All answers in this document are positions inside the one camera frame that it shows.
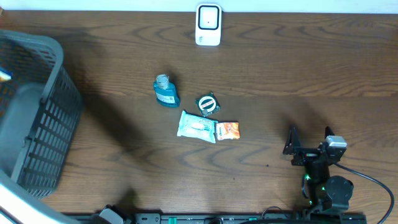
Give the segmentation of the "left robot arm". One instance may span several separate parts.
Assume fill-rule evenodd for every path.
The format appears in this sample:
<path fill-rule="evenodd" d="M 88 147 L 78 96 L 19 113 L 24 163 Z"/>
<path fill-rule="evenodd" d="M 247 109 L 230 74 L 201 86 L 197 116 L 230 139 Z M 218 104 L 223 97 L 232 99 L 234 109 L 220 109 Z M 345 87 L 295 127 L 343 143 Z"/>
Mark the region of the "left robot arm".
<path fill-rule="evenodd" d="M 64 215 L 34 198 L 16 184 L 5 172 L 1 172 L 1 213 L 15 223 L 130 223 L 130 219 L 118 214 L 111 207 L 92 215 Z"/>

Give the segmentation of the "orange snack packet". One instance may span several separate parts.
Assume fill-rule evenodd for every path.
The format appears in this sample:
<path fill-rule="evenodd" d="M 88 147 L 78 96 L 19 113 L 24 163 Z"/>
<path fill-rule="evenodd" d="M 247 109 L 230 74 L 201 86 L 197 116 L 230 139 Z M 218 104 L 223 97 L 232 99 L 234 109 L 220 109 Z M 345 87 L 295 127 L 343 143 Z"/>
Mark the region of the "orange snack packet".
<path fill-rule="evenodd" d="M 239 139 L 239 123 L 238 122 L 223 122 L 216 123 L 216 138 L 219 141 L 226 139 Z"/>

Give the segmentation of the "green ointment tin box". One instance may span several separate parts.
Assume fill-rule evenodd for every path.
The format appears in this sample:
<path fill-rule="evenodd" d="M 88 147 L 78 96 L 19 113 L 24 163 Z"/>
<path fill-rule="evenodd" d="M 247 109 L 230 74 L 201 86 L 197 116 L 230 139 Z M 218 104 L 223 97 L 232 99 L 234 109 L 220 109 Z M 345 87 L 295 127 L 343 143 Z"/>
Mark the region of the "green ointment tin box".
<path fill-rule="evenodd" d="M 208 117 L 214 113 L 219 112 L 219 110 L 221 109 L 221 106 L 218 103 L 218 100 L 216 99 L 213 92 L 199 97 L 195 100 L 195 103 L 203 117 Z"/>

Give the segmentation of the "teal mouthwash bottle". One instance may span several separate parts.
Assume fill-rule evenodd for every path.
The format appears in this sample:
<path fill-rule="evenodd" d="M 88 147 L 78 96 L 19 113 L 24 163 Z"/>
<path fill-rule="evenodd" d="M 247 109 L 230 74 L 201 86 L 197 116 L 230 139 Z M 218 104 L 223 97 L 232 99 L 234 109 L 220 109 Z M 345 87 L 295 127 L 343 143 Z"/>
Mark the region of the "teal mouthwash bottle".
<path fill-rule="evenodd" d="M 180 99 L 177 95 L 177 89 L 173 83 L 169 82 L 169 76 L 166 74 L 157 75 L 153 88 L 156 100 L 162 106 L 169 108 L 178 108 Z"/>

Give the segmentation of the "light blue wipes pack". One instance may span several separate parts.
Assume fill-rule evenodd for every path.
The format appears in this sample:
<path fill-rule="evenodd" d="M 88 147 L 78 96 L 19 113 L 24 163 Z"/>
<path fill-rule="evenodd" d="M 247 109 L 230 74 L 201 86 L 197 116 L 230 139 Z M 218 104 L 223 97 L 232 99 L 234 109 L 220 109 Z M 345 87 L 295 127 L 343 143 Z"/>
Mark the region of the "light blue wipes pack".
<path fill-rule="evenodd" d="M 189 114 L 183 110 L 178 123 L 177 136 L 197 138 L 215 144 L 217 123 L 216 120 Z"/>

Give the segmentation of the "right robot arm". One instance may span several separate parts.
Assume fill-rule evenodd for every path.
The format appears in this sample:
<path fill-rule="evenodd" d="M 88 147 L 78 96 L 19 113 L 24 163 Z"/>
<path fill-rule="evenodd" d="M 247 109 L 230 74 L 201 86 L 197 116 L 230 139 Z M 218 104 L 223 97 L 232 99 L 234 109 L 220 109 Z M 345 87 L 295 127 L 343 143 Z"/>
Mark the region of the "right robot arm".
<path fill-rule="evenodd" d="M 284 146 L 283 154 L 291 155 L 293 166 L 303 166 L 302 193 L 310 200 L 306 216 L 313 213 L 339 214 L 349 208 L 353 195 L 352 181 L 330 175 L 329 167 L 340 161 L 347 150 L 347 143 L 342 136 L 337 136 L 325 128 L 325 139 L 318 147 L 309 148 L 301 145 L 297 130 L 291 126 Z"/>

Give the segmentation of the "snack bag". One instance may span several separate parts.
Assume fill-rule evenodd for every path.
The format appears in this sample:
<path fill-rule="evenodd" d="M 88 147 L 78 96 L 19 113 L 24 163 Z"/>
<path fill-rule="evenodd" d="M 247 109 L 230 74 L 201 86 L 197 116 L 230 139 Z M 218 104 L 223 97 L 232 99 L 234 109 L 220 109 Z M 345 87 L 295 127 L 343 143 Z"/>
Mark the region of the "snack bag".
<path fill-rule="evenodd" d="M 0 82 L 8 82 L 12 80 L 12 73 L 4 68 L 0 68 Z"/>

